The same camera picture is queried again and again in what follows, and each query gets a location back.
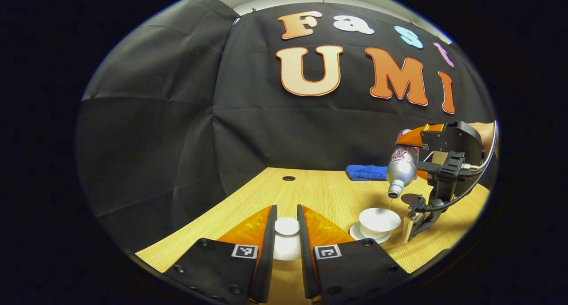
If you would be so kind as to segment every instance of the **blue towel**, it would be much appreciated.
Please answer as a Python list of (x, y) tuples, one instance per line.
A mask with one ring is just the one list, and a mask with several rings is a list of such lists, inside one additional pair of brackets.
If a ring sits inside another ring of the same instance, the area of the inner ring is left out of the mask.
[(387, 167), (374, 165), (349, 165), (345, 169), (350, 180), (386, 180)]

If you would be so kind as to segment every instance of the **bottle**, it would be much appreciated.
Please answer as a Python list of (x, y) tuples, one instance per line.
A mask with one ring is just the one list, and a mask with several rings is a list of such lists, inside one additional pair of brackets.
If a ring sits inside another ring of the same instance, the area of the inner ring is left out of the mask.
[[(398, 133), (396, 141), (409, 131), (403, 130)], [(395, 145), (389, 166), (387, 167), (387, 182), (390, 184), (387, 195), (390, 198), (398, 198), (402, 193), (402, 189), (412, 182), (416, 176), (417, 163), (418, 147)]]

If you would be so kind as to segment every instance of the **cable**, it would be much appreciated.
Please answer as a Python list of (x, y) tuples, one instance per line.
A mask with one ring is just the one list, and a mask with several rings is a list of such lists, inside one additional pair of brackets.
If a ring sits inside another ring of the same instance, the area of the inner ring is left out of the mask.
[(449, 206), (456, 204), (464, 196), (469, 194), (469, 192), (471, 192), (471, 190), (473, 190), (473, 188), (477, 185), (477, 182), (479, 182), (479, 179), (481, 179), (481, 176), (483, 176), (483, 173), (485, 173), (485, 170), (487, 170), (487, 166), (489, 165), (489, 161), (491, 161), (491, 158), (493, 158), (493, 152), (494, 152), (494, 148), (495, 148), (495, 139), (497, 139), (496, 138), (496, 136), (497, 136), (497, 121), (494, 121), (493, 123), (494, 123), (494, 126), (493, 126), (493, 143), (491, 143), (491, 149), (489, 150), (489, 154), (491, 156), (489, 156), (489, 159), (485, 160), (485, 162), (483, 162), (483, 164), (480, 166), (483, 169), (473, 172), (473, 175), (481, 174), (477, 178), (477, 180), (473, 184), (471, 184), (471, 186), (465, 192), (463, 192), (463, 194), (461, 194), (457, 198), (454, 198), (450, 202), (447, 202), (447, 203), (442, 204), (440, 206), (426, 206), (425, 208), (416, 208), (416, 212), (423, 213), (423, 212), (436, 212), (438, 210), (445, 210)]

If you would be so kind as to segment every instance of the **wooden table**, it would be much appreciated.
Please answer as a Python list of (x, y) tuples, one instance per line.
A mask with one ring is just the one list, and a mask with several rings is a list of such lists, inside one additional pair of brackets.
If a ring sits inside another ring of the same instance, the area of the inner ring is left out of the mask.
[[(282, 180), (294, 176), (296, 180)], [(344, 171), (312, 171), (267, 168), (245, 186), (220, 202), (176, 233), (136, 253), (160, 272), (166, 271), (199, 238), (215, 240), (248, 216), (276, 204), (278, 218), (296, 218), (296, 207), (302, 204), (328, 218), (346, 232), (359, 220), (366, 208), (388, 208), (386, 181), (351, 181)], [(403, 194), (423, 194), (432, 187), (416, 179)], [(442, 214), (432, 228), (418, 234), (407, 244), (402, 242), (402, 222), (391, 238), (381, 244), (389, 255), (407, 272), (424, 265), (442, 249), (451, 248), (474, 224), (489, 191), (478, 184), (460, 202)], [(391, 209), (404, 218), (408, 205), (399, 198)], [(274, 260), (269, 304), (305, 304), (302, 263)]]

